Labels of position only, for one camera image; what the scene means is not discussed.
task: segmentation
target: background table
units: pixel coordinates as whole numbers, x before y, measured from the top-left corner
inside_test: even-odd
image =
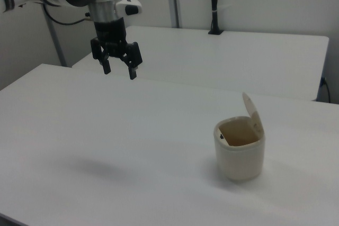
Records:
[[[140,78],[309,101],[317,97],[328,45],[319,36],[140,26],[127,28],[127,41],[139,43]],[[122,61],[110,64],[128,76]],[[103,73],[92,54],[73,68]]]
[[[335,225],[338,105],[250,94],[262,174],[223,179],[242,95],[42,65],[0,91],[0,213],[29,226]]]

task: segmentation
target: plastic container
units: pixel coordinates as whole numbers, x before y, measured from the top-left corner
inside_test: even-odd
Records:
[[[264,161],[265,133],[251,99],[243,93],[250,115],[219,122],[214,129],[218,166],[232,180],[249,180],[260,174]]]

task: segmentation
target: black cable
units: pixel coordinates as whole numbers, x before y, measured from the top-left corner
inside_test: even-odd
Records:
[[[78,24],[80,22],[83,22],[85,19],[81,19],[79,21],[76,21],[76,22],[71,22],[71,23],[63,23],[63,22],[59,22],[57,20],[55,20],[50,14],[49,12],[47,11],[47,7],[45,4],[42,5],[43,6],[43,10],[44,12],[46,13],[47,17],[50,18],[52,21],[54,21],[55,23],[57,24],[60,24],[60,25],[64,25],[64,26],[71,26],[71,25],[75,25],[75,24]]]
[[[329,88],[328,88],[328,84],[326,80],[324,80],[324,85],[326,85],[326,88],[327,88],[328,103],[331,103],[331,95],[329,94]]]

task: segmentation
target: white wall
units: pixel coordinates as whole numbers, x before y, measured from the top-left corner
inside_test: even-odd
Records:
[[[40,64],[60,65],[41,6],[0,13],[0,89]]]
[[[171,27],[170,7],[168,0],[139,0],[143,13],[125,18],[126,26],[161,26]],[[49,7],[51,15],[62,22],[72,22],[84,17],[88,8]],[[96,37],[94,24],[83,22],[73,26],[62,26],[54,23],[58,39],[68,66],[72,66],[91,52],[90,40]]]
[[[211,0],[179,2],[182,27],[210,28]],[[219,12],[222,29],[329,37],[324,75],[332,101],[339,103],[339,0],[219,0],[219,5],[223,4],[231,7]],[[324,92],[321,89],[320,99],[327,101]]]

